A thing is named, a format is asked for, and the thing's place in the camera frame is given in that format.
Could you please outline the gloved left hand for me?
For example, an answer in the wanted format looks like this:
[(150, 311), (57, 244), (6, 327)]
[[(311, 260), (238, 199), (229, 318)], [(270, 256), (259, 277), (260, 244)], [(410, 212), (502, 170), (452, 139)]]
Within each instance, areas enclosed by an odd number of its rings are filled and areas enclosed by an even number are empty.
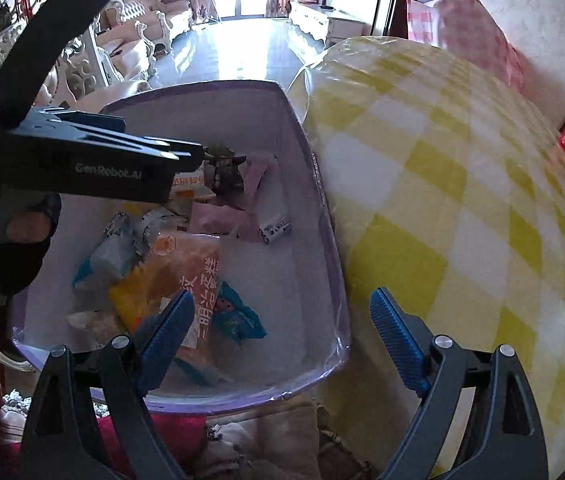
[(9, 190), (0, 200), (0, 294), (13, 296), (36, 278), (58, 228), (58, 193)]

